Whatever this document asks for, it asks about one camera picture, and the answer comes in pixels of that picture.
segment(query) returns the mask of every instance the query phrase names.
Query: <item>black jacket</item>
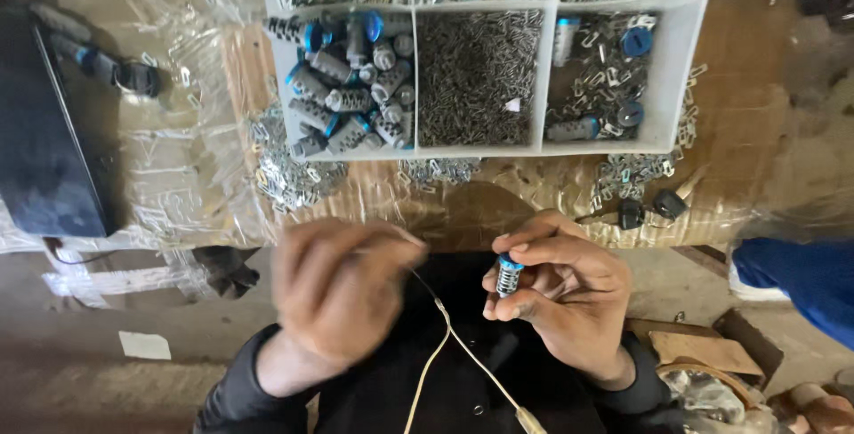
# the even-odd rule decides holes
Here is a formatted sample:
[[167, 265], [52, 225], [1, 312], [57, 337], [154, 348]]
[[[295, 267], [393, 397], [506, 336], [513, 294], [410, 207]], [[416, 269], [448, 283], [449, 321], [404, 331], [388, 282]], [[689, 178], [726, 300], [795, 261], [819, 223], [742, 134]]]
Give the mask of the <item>black jacket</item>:
[[[635, 384], [604, 392], [552, 357], [530, 324], [484, 319], [486, 295], [480, 283], [493, 262], [494, 254], [436, 254], [419, 274], [443, 300], [454, 329], [472, 352], [549, 433], [681, 430], [681, 413], [669, 407], [669, 391], [655, 374], [653, 356], [634, 337], [624, 337], [624, 345], [637, 366]], [[424, 363], [446, 328], [416, 278], [407, 282], [404, 299], [400, 319], [376, 353], [346, 374], [283, 399], [268, 396], [255, 376], [255, 357], [279, 327], [270, 325], [255, 334], [208, 394], [196, 432], [303, 434], [305, 405], [320, 392], [317, 434], [400, 434]], [[514, 412], [451, 338], [424, 381], [411, 432], [524, 432]]]

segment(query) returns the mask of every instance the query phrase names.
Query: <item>blue cloth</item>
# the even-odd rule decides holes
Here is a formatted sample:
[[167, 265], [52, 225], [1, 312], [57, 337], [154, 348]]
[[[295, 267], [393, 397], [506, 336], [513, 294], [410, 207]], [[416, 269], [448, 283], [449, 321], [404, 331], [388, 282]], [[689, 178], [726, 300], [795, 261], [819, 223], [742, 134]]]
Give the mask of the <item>blue cloth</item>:
[[733, 253], [741, 281], [782, 289], [822, 332], [854, 350], [854, 241], [749, 239]]

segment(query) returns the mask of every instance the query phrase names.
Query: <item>white cable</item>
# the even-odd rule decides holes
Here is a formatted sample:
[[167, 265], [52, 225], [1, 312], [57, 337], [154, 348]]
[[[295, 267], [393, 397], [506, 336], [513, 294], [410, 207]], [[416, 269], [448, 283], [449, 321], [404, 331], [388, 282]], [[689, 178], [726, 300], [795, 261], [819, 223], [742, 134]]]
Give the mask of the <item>white cable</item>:
[[463, 340], [459, 338], [459, 336], [457, 335], [457, 331], [454, 330], [454, 328], [451, 326], [451, 316], [447, 313], [447, 309], [445, 309], [445, 306], [442, 304], [442, 301], [439, 300], [439, 297], [435, 294], [435, 292], [433, 292], [433, 289], [431, 289], [431, 287], [427, 285], [426, 282], [424, 282], [424, 280], [421, 278], [421, 276], [419, 276], [418, 273], [416, 273], [414, 270], [412, 271], [412, 273], [415, 274], [415, 277], [417, 277], [419, 281], [421, 281], [421, 284], [423, 284], [424, 287], [426, 287], [427, 290], [431, 293], [431, 296], [433, 296], [433, 302], [435, 302], [435, 306], [439, 308], [439, 311], [445, 318], [447, 330], [445, 330], [445, 336], [443, 337], [442, 342], [439, 343], [439, 347], [436, 348], [435, 351], [433, 351], [433, 355], [430, 356], [430, 359], [427, 360], [427, 363], [424, 364], [424, 369], [421, 371], [421, 379], [419, 379], [419, 386], [415, 390], [415, 398], [412, 399], [412, 405], [409, 408], [407, 428], [403, 431], [403, 434], [409, 434], [409, 430], [411, 429], [412, 425], [412, 420], [415, 418], [415, 407], [418, 405], [419, 397], [421, 396], [421, 387], [423, 386], [424, 378], [427, 376], [427, 370], [430, 369], [430, 365], [433, 362], [433, 359], [436, 357], [437, 354], [439, 354], [439, 351], [442, 350], [442, 347], [445, 346], [445, 341], [447, 341], [448, 333], [454, 334], [454, 339], [457, 340], [460, 347], [462, 347], [463, 350], [475, 361], [475, 363], [477, 363], [480, 368], [483, 369], [483, 371], [489, 376], [489, 378], [492, 379], [492, 382], [494, 382], [495, 385], [498, 386], [498, 389], [501, 391], [501, 394], [504, 394], [504, 396], [507, 397], [507, 401], [510, 401], [510, 404], [512, 404], [513, 407], [516, 408], [516, 418], [518, 419], [519, 423], [522, 424], [522, 428], [524, 428], [525, 431], [528, 432], [528, 434], [546, 434], [546, 431], [542, 428], [542, 426], [540, 426], [540, 423], [536, 420], [536, 418], [530, 412], [528, 412], [527, 409], [519, 406], [518, 403], [516, 403], [516, 401], [514, 401], [513, 398], [510, 397], [510, 394], [507, 392], [506, 389], [504, 389], [504, 386], [501, 385], [500, 382], [498, 382], [498, 379], [495, 378], [495, 375], [490, 373], [489, 370], [486, 369], [486, 366], [484, 366], [483, 363], [477, 360], [475, 354], [473, 354], [469, 350], [469, 348], [465, 346], [465, 342], [463, 342]]

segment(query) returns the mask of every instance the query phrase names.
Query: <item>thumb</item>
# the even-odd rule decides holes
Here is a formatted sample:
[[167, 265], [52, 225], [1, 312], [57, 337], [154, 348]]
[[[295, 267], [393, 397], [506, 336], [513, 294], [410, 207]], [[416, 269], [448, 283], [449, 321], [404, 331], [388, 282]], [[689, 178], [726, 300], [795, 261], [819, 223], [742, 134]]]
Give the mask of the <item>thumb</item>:
[[534, 289], [520, 289], [509, 297], [498, 299], [495, 317], [498, 320], [522, 319], [534, 327], [548, 327], [562, 307]]

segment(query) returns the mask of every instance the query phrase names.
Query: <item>black sleeve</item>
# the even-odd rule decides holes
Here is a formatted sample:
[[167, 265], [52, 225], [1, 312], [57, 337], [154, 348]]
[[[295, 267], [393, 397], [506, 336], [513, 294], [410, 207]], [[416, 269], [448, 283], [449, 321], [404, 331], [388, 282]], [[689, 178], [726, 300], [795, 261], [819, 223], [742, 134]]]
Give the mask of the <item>black sleeve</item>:
[[204, 408], [196, 417], [195, 433], [306, 432], [306, 403], [314, 390], [273, 397], [262, 390], [255, 375], [258, 352], [278, 331], [278, 325], [269, 325], [243, 344], [226, 374], [208, 393]]
[[655, 373], [657, 360], [635, 334], [623, 335], [623, 346], [635, 361], [635, 382], [624, 390], [591, 386], [600, 417], [609, 432], [684, 432], [682, 411], [670, 400], [670, 389]]

